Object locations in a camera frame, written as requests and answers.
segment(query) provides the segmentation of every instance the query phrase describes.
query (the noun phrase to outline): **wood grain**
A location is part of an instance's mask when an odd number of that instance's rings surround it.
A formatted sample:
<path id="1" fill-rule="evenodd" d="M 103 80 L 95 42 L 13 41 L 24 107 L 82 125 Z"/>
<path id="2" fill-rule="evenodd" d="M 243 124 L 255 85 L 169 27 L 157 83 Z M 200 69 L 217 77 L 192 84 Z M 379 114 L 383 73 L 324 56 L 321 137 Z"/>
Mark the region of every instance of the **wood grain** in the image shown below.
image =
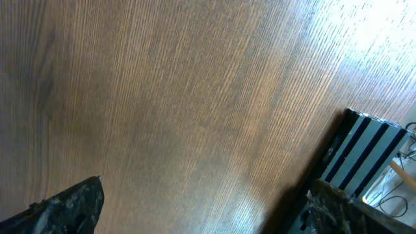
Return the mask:
<path id="1" fill-rule="evenodd" d="M 0 2 L 0 218 L 102 175 L 96 233 L 259 233 L 337 112 L 416 98 L 413 1 Z"/>

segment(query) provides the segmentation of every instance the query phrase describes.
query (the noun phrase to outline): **black object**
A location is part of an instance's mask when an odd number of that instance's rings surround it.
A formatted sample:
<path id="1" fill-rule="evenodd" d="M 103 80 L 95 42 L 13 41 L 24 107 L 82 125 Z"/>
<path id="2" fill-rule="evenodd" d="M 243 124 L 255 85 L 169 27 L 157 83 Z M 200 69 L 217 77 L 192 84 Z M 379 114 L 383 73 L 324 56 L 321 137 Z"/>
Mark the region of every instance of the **black object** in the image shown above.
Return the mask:
<path id="1" fill-rule="evenodd" d="M 307 194 L 317 233 L 416 234 L 416 229 L 317 179 Z"/>
<path id="2" fill-rule="evenodd" d="M 0 234 L 91 234 L 103 204 L 101 181 L 93 176 L 0 222 Z"/>
<path id="3" fill-rule="evenodd" d="M 335 136 L 315 164 L 285 215 L 278 233 L 316 233 L 306 194 L 315 179 L 362 198 L 410 137 L 401 126 L 346 109 Z"/>

